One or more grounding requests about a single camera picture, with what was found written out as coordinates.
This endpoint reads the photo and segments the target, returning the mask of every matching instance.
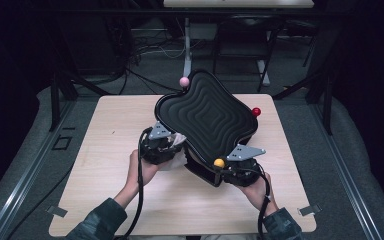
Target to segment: hand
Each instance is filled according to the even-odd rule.
[[[148,184],[152,178],[155,176],[158,170],[165,166],[168,162],[154,165],[148,163],[144,159],[141,159],[142,162],[142,177],[143,185]],[[138,183],[138,150],[133,150],[130,154],[130,163],[129,171],[127,173],[126,185],[123,189],[114,197],[114,200],[120,204],[123,208],[126,208],[127,205],[132,201],[132,199],[139,192],[139,183]]]
[[[142,161],[142,178],[143,178],[143,185],[145,186],[148,184],[152,178],[154,178],[157,171],[163,166],[163,164],[160,165],[154,165],[151,163],[148,163],[144,159],[141,159]],[[127,174],[127,180],[126,180],[126,186],[132,186],[132,187],[139,187],[138,184],[138,150],[135,149],[130,154],[130,164],[129,164],[129,172]]]
[[[268,173],[264,174],[270,184],[270,202],[267,205],[266,212],[264,213],[264,216],[268,216],[279,210],[279,207],[277,206],[276,201],[274,199],[271,177]],[[257,208],[259,211],[261,210],[261,207],[263,206],[264,197],[266,195],[266,182],[262,177],[258,178],[255,183],[249,185],[248,187],[236,187],[239,188],[245,194],[245,196],[255,208]]]

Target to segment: metal bracket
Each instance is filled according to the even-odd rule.
[[[167,130],[159,121],[155,123],[155,126],[152,128],[151,133],[149,133],[149,139],[155,140],[159,138],[169,137],[172,133]]]
[[[261,148],[248,147],[238,144],[235,149],[227,156],[228,161],[244,161],[255,156],[266,153],[266,150]]]

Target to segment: yellow ball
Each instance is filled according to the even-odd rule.
[[[217,159],[214,161],[214,165],[217,166],[217,167],[224,168],[224,160],[221,159],[221,158],[217,158]]]

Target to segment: wooden table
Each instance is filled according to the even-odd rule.
[[[312,0],[164,0],[165,7],[312,8]]]
[[[309,205],[273,100],[269,95],[235,95],[250,108],[259,107],[259,128],[248,146],[266,149],[256,157],[271,174],[276,201],[285,206],[303,231],[316,228],[314,216],[297,209]],[[124,186],[129,155],[141,132],[155,124],[160,96],[105,96],[96,107],[49,232],[65,236],[93,208]],[[138,197],[127,207],[123,234],[136,212]],[[199,235],[257,232],[258,211],[233,185],[215,188],[185,167],[158,172],[145,187],[144,206],[132,235]]]

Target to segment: dark background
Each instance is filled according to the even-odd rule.
[[[347,26],[347,45],[341,50],[346,57],[334,96],[355,121],[367,147],[372,173],[384,191],[384,2],[362,2],[370,7],[358,9],[364,14]],[[48,1],[37,3],[50,5]],[[21,4],[25,3],[0,1],[0,179],[34,121],[39,106],[36,94],[50,85],[61,61],[81,74],[114,74],[122,71],[115,66],[126,54],[123,42],[115,44],[105,19],[96,18],[93,26],[80,27],[76,34],[67,35],[67,27],[78,26],[78,22],[64,18],[38,22],[22,10]],[[94,1],[89,4],[97,6]],[[46,28],[53,29],[51,36]],[[86,33],[96,33],[99,38],[83,38]],[[90,51],[79,52],[73,43],[89,46]],[[67,51],[57,54],[54,48]],[[107,61],[95,61],[99,58]]]

